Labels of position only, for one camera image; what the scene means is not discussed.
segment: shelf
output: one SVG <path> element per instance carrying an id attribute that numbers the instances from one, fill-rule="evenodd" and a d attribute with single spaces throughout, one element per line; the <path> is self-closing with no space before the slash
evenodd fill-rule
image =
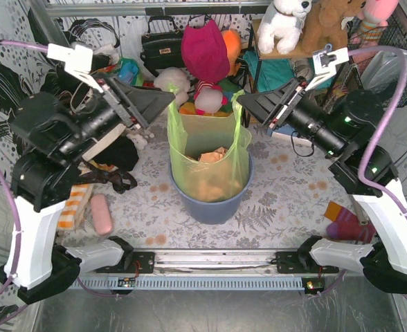
<path id="1" fill-rule="evenodd" d="M 260 25 L 260 19 L 254 19 L 253 20 L 253 31 L 254 31 L 254 39 L 256 40 L 256 45 L 257 45 L 257 30 L 259 29 Z M 326 38 L 320 38 L 319 44 L 318 44 L 318 50 L 321 50 L 325 47 L 325 45 L 328 44 L 328 41 Z M 305 53 L 302 51 L 302 41 L 299 40 L 298 44 L 296 45 L 296 48 L 292 50 L 290 53 L 287 54 L 280 54 L 274 46 L 273 52 L 269 54 L 261 54 L 259 51 L 259 48 L 256 47 L 257 49 L 257 55 L 259 56 L 260 60 L 272 60 L 272 59 L 301 59 L 304 57 L 311 57 L 311 53 Z"/>

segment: black handbag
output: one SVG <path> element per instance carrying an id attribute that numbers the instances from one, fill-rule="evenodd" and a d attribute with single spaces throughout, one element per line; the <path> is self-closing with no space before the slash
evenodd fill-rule
<path id="1" fill-rule="evenodd" d="M 151 33 L 150 24 L 153 21 L 170 21 L 174 30 L 167 33 Z M 181 52 L 182 37 L 183 32 L 177 28 L 171 16 L 151 16 L 148 31 L 141 37 L 143 49 L 141 59 L 145 68 L 157 76 L 156 69 L 185 67 Z"/>

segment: blue trash bin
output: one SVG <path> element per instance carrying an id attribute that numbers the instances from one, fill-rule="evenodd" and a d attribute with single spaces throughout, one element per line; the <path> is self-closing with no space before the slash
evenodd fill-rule
<path id="1" fill-rule="evenodd" d="M 182 190 L 180 190 L 179 187 L 177 187 L 176 182 L 174 181 L 173 173 L 171 170 L 171 163 L 170 178 L 173 186 L 179 192 L 179 196 L 181 197 L 183 205 L 185 206 L 185 210 L 192 218 L 196 219 L 200 223 L 206 223 L 208 225 L 219 225 L 225 223 L 232 216 L 234 216 L 237 209 L 239 208 L 240 202 L 242 202 L 242 197 L 244 196 L 245 191 L 248 189 L 251 181 L 253 180 L 254 165 L 251 156 L 249 156 L 249 169 L 250 172 L 248 183 L 246 184 L 245 188 L 231 199 L 216 203 L 207 203 L 192 199 Z"/>

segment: pink plush toy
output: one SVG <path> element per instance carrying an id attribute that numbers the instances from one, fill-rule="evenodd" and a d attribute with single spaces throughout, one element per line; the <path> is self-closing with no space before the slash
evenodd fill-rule
<path id="1" fill-rule="evenodd" d="M 195 106 L 196 114 L 214 114 L 228 103 L 228 98 L 222 93 L 220 86 L 213 83 L 199 81 L 196 84 Z"/>
<path id="2" fill-rule="evenodd" d="M 388 26 L 386 20 L 393 14 L 398 3 L 399 0 L 367 0 L 362 12 L 357 15 L 362 22 L 359 24 L 357 33 L 351 37 L 352 44 L 361 44 L 362 47 L 376 46 L 383 34 L 383 29 L 380 28 Z M 353 59 L 358 64 L 375 55 L 376 53 L 366 53 L 355 55 Z M 360 72 L 362 73 L 365 68 L 361 67 L 359 65 Z"/>

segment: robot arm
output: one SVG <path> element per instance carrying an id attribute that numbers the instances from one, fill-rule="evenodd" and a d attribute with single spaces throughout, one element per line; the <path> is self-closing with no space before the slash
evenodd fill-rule
<path id="1" fill-rule="evenodd" d="M 358 169 L 364 151 L 385 110 L 369 91 L 353 91 L 331 113 L 310 102 L 307 90 L 336 74 L 336 65 L 348 61 L 346 48 L 314 53 L 316 77 L 311 83 L 292 79 L 274 91 L 243 95 L 238 102 L 270 129 L 291 125 L 328 158 L 337 158 L 329 170 L 371 218 L 380 242 L 352 245 L 311 237 L 298 249 L 303 266 L 337 266 L 363 273 L 387 293 L 407 294 L 407 214 L 385 192 L 362 183 Z M 388 189 L 407 206 L 400 180 L 388 153 L 376 146 L 365 177 Z"/>
<path id="2" fill-rule="evenodd" d="M 37 93 L 21 102 L 10 123 L 28 143 L 28 151 L 12 172 L 21 243 L 15 227 L 0 281 L 12 277 L 27 304 L 65 291 L 80 273 L 130 265 L 133 248 L 117 237 L 82 248 L 54 246 L 57 221 L 71 187 L 82 180 L 78 165 L 109 146 L 126 127 L 148 127 L 174 100 L 172 93 L 127 86 L 116 76 L 90 76 L 93 52 L 81 45 L 70 49 L 50 44 L 48 56 L 64 61 L 65 71 L 93 88 L 93 97 L 71 113 L 53 95 Z"/>

